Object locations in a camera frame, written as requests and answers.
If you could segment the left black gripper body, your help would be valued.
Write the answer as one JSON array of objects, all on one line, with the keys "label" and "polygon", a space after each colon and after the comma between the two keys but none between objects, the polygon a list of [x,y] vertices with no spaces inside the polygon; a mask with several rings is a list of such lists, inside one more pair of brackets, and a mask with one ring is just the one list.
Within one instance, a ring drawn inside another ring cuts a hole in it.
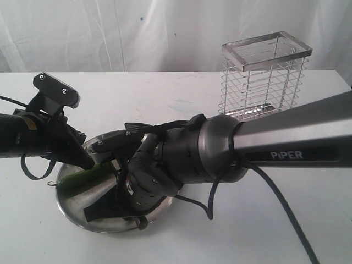
[{"label": "left black gripper body", "polygon": [[16,116],[24,123],[24,129],[16,133],[16,156],[42,157],[57,161],[56,144],[70,126],[67,124],[67,118],[49,117],[23,109],[17,109]]}]

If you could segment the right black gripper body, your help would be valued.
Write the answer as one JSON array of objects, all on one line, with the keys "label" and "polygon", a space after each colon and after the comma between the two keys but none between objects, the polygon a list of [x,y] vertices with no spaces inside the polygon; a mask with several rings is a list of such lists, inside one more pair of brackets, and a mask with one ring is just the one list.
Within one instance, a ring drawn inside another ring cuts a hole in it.
[{"label": "right black gripper body", "polygon": [[119,173],[115,190],[117,216],[144,230],[171,206],[171,198],[147,190],[126,171]]}]

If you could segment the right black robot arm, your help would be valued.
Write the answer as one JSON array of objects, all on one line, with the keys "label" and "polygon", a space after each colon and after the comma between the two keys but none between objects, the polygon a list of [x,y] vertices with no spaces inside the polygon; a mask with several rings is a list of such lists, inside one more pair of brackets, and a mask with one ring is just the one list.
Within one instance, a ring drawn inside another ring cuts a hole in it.
[{"label": "right black robot arm", "polygon": [[111,150],[121,168],[116,186],[84,208],[86,220],[133,219],[144,229],[146,216],[166,198],[180,198],[186,184],[216,190],[258,167],[351,167],[351,92],[244,122],[199,114],[126,123],[91,148]]}]

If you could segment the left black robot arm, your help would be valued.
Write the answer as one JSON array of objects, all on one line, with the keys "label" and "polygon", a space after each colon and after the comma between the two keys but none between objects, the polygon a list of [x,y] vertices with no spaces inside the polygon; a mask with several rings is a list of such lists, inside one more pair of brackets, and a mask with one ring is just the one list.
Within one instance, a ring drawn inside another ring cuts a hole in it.
[{"label": "left black robot arm", "polygon": [[1,158],[41,157],[90,169],[95,162],[83,148],[85,139],[65,118],[20,109],[1,114]]}]

